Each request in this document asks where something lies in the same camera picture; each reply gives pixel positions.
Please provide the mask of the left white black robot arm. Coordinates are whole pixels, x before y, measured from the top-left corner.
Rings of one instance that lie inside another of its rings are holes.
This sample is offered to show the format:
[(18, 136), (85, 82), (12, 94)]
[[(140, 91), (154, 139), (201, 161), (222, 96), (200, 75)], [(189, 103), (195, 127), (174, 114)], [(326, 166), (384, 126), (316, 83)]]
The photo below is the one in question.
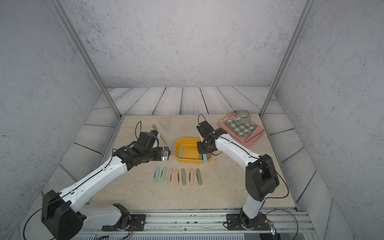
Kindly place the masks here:
[(142, 148), (130, 144), (115, 151), (99, 168), (60, 192), (51, 190), (43, 196), (41, 221), (56, 240), (70, 240), (79, 232), (111, 226), (125, 229), (130, 212), (121, 204), (87, 210), (84, 205), (102, 188), (133, 167), (150, 161), (167, 161), (168, 147)]

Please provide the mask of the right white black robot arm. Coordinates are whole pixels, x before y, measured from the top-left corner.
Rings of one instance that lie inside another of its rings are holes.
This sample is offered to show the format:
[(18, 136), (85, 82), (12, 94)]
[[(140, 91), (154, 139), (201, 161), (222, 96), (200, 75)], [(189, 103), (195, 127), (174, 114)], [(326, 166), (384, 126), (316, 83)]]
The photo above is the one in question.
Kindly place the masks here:
[(197, 142), (200, 155), (221, 151), (231, 157), (245, 171), (246, 203), (240, 210), (240, 223), (245, 229), (254, 227), (267, 199), (280, 185), (274, 162), (269, 155), (257, 155), (231, 138), (221, 128), (197, 126), (201, 141)]

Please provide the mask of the grey green folding knife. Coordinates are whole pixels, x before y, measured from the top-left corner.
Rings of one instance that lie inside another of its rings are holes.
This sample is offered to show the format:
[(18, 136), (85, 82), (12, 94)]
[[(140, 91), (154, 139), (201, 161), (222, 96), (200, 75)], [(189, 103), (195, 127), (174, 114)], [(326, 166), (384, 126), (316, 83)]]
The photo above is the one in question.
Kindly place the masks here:
[(202, 179), (202, 175), (201, 175), (200, 169), (196, 169), (196, 176), (197, 176), (198, 184), (202, 185), (203, 184), (203, 179)]

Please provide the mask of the olive green folding knife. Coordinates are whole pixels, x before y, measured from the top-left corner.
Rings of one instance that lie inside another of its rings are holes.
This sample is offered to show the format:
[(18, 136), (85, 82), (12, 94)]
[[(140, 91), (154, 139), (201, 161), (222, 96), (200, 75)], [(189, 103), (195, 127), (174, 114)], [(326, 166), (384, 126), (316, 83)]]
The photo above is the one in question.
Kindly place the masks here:
[(184, 168), (181, 169), (181, 175), (182, 175), (182, 185), (186, 185), (187, 184), (186, 169)]

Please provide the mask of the yellow plastic storage box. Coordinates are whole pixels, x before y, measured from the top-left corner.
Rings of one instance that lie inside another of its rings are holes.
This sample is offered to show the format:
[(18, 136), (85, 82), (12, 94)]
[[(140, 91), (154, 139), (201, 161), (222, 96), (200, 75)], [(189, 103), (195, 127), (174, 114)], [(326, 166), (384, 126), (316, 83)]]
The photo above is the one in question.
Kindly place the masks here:
[[(200, 138), (179, 138), (175, 143), (174, 155), (179, 162), (190, 164), (204, 164), (202, 155), (197, 150), (197, 142), (200, 142)], [(182, 158), (178, 158), (178, 152), (180, 146), (184, 146)], [(207, 154), (208, 163), (213, 158), (213, 155)]]

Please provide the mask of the light blue folding knife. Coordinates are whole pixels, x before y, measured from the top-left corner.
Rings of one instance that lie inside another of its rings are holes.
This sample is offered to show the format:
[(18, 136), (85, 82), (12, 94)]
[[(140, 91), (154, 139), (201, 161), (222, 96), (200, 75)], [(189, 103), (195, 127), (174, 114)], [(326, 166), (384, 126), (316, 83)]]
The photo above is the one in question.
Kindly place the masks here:
[(164, 183), (167, 175), (167, 167), (163, 167), (161, 175), (160, 175), (160, 183)]

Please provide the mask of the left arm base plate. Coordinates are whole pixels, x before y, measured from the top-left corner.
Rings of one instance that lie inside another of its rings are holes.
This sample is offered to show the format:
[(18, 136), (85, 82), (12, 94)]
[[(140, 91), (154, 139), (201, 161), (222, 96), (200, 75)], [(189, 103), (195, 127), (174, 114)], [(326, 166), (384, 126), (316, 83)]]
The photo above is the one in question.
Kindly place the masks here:
[(145, 228), (146, 215), (134, 214), (134, 215), (123, 215), (117, 224), (113, 226), (103, 226), (102, 231), (104, 232), (117, 232), (117, 231), (133, 231), (142, 232)]

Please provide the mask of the pale mint folding knife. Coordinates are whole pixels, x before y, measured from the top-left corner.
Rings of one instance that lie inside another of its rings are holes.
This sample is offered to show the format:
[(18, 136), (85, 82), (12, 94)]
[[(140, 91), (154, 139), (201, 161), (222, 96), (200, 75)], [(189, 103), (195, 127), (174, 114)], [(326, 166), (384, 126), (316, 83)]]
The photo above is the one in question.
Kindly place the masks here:
[(183, 145), (181, 145), (180, 146), (180, 149), (179, 149), (179, 152), (178, 152), (178, 158), (182, 158), (182, 156), (183, 156), (183, 151), (184, 151), (184, 146)]

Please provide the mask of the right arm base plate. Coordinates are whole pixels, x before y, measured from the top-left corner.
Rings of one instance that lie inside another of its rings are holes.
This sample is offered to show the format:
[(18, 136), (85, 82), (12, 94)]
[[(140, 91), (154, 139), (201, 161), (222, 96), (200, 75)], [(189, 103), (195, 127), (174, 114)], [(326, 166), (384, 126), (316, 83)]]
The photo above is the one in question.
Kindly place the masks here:
[(270, 221), (265, 214), (249, 219), (245, 214), (227, 214), (223, 226), (229, 231), (268, 231), (271, 229)]

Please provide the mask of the teal folding knife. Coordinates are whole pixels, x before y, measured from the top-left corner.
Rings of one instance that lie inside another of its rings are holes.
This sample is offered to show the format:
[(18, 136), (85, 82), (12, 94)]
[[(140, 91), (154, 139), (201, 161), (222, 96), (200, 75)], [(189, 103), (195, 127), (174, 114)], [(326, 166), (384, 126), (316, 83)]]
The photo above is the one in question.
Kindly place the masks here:
[(207, 164), (208, 163), (207, 154), (203, 154), (202, 158), (203, 158), (204, 164)]

